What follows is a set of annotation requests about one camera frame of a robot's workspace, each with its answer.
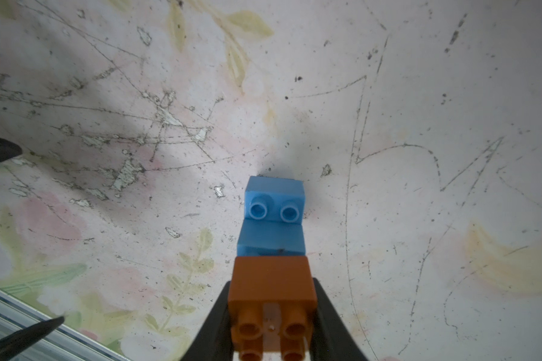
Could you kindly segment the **brown lego brick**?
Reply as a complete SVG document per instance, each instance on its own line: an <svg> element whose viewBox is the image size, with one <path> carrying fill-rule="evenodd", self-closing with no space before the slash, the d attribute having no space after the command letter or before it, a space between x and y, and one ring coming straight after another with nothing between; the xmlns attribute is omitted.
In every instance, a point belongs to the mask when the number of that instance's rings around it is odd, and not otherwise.
<svg viewBox="0 0 542 361"><path fill-rule="evenodd" d="M239 359L305 359L318 307L307 257L237 257L227 305Z"/></svg>

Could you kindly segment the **small light blue lego brick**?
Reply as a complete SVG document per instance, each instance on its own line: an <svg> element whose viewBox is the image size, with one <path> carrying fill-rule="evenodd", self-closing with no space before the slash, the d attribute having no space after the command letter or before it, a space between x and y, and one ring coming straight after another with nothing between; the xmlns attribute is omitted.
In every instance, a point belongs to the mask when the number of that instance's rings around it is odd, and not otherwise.
<svg viewBox="0 0 542 361"><path fill-rule="evenodd" d="M239 233L237 256L305 256L300 224L245 219Z"/></svg>

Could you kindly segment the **light blue long lego brick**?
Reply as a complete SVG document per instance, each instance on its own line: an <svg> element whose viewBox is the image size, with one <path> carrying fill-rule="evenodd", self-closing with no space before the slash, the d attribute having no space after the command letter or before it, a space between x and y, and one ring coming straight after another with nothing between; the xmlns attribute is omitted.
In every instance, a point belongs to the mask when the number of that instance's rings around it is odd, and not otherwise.
<svg viewBox="0 0 542 361"><path fill-rule="evenodd" d="M245 188L245 219L301 224L305 201L301 180L251 176Z"/></svg>

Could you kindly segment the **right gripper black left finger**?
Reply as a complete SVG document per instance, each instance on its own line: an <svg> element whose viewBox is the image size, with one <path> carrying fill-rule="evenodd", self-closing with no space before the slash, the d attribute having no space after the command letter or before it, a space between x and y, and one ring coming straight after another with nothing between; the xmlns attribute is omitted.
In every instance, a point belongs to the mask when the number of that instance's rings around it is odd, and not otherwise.
<svg viewBox="0 0 542 361"><path fill-rule="evenodd" d="M224 285L203 326L181 361L231 361L233 359L231 320L227 304L229 290L230 281Z"/></svg>

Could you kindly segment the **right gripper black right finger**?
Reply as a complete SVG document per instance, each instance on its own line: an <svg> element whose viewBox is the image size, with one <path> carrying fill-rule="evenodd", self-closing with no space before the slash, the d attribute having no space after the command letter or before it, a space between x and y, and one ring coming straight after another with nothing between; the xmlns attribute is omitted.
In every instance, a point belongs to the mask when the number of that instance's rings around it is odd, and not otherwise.
<svg viewBox="0 0 542 361"><path fill-rule="evenodd" d="M313 278L317 296L310 342L310 359L314 361L368 361L357 346L327 293Z"/></svg>

